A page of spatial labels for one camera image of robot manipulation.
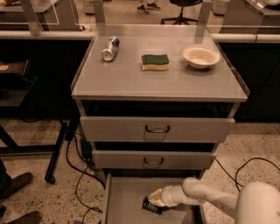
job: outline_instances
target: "can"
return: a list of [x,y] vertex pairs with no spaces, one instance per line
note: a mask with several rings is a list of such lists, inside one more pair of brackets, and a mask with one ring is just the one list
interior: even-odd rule
[[102,57],[106,61],[111,61],[115,58],[119,51],[120,40],[118,37],[110,37],[105,49],[102,51]]

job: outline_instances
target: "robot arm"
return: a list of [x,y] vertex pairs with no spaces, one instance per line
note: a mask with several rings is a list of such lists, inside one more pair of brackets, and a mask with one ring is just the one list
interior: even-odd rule
[[280,192],[261,182],[246,185],[236,197],[208,187],[196,178],[185,178],[182,185],[168,185],[149,196],[149,202],[159,207],[198,205],[204,201],[235,219],[235,224],[280,223]]

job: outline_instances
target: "chair base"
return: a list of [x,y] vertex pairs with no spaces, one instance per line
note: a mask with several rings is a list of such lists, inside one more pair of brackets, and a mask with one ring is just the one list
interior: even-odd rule
[[174,21],[173,25],[189,25],[188,21],[191,22],[198,22],[197,19],[189,18],[189,17],[183,17],[183,13],[180,13],[178,17],[168,17],[168,18],[163,18],[160,22],[161,25],[165,24],[165,21]]

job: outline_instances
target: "brown shoe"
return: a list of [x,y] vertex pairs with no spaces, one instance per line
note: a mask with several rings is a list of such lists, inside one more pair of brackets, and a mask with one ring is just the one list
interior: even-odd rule
[[42,220],[42,214],[38,211],[27,213],[24,216],[4,223],[4,224],[39,224]]
[[0,201],[9,198],[12,194],[24,189],[33,181],[33,175],[30,172],[21,174],[13,178],[10,185],[0,194]]

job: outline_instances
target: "person's foot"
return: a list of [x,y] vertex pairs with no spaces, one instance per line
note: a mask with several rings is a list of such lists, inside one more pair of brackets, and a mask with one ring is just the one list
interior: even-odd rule
[[42,220],[42,214],[38,211],[27,213],[20,218],[6,222],[4,224],[39,224]]
[[147,9],[153,11],[160,11],[160,7],[155,3],[147,3]]
[[24,189],[33,181],[33,175],[30,172],[21,174],[13,178],[9,186],[0,192],[0,201],[8,199],[12,194]]
[[149,14],[149,11],[146,10],[146,8],[145,8],[145,6],[143,4],[141,4],[141,6],[138,6],[137,12],[142,13],[144,15],[148,15]]

